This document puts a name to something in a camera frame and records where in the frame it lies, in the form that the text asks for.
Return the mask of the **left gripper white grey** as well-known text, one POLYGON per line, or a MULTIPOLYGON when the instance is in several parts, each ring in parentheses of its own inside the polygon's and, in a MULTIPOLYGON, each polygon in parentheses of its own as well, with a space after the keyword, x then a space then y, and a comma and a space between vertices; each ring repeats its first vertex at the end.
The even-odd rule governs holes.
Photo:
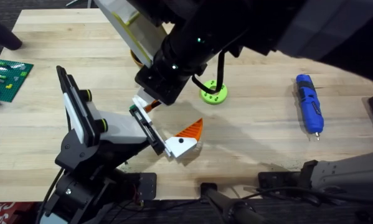
POLYGON ((101 140, 113 144, 147 142, 157 155, 166 152, 168 156, 174 158, 181 157, 185 152, 197 146, 203 130, 202 118, 164 141, 144 109, 149 104, 138 95, 135 95, 132 100, 134 105, 130 109, 130 115, 100 111, 92 102, 87 103, 93 117, 103 118, 108 124, 108 131, 101 134, 101 140))

